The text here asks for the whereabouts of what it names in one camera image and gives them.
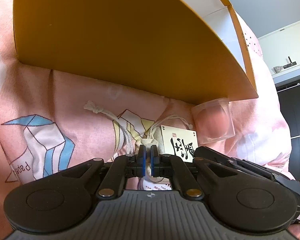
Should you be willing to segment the beige calligraphy drawstring pouch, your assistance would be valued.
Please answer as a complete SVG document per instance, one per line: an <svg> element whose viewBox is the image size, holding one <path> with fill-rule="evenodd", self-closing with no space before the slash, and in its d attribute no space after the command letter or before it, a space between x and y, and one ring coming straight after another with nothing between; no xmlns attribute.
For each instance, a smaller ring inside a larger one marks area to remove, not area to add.
<svg viewBox="0 0 300 240"><path fill-rule="evenodd" d="M182 117L169 115L161 120L152 121L129 110L115 116L91 101L84 105L84 109L95 114L104 114L112 120L116 152L124 147L126 154L135 155L141 145L145 145L146 148L155 145L160 155L176 155L188 163L194 158L194 151L198 147L197 134L192 125Z"/></svg>

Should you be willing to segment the clear plastic round case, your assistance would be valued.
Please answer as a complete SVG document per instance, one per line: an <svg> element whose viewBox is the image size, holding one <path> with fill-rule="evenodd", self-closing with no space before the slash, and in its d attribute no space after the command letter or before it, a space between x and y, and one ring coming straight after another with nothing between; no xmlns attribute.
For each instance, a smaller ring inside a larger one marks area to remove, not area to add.
<svg viewBox="0 0 300 240"><path fill-rule="evenodd" d="M235 136L229 103L227 98L220 98L191 109L199 144L211 144Z"/></svg>

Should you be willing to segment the pink patterned bed quilt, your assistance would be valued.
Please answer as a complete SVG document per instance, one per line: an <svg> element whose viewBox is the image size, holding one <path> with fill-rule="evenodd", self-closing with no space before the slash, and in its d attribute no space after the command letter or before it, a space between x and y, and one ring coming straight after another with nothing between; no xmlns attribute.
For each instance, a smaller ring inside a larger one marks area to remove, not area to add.
<svg viewBox="0 0 300 240"><path fill-rule="evenodd" d="M290 177L289 127L256 35L243 19L239 23L259 96L230 104L235 136L212 148ZM17 186L42 178L45 157L54 156L53 171L58 171L93 157L113 160L125 153L117 124L85 110L87 101L125 121L133 140L157 120L179 128L194 126L191 105L182 101L20 63L12 0L0 0L0 239L12 230L4 215L4 198Z"/></svg>

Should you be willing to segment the orange cardboard box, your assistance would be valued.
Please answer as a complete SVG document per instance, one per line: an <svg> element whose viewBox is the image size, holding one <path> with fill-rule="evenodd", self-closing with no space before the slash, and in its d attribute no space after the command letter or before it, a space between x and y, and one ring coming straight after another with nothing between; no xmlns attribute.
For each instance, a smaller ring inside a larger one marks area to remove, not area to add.
<svg viewBox="0 0 300 240"><path fill-rule="evenodd" d="M19 61L198 105L258 96L229 0L14 0Z"/></svg>

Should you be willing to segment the white shelf cabinet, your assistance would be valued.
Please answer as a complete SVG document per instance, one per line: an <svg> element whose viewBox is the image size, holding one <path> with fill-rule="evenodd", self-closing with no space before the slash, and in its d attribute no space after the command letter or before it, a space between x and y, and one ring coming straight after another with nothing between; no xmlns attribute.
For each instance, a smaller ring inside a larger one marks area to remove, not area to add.
<svg viewBox="0 0 300 240"><path fill-rule="evenodd" d="M290 127L289 171L300 179L300 21L258 39Z"/></svg>

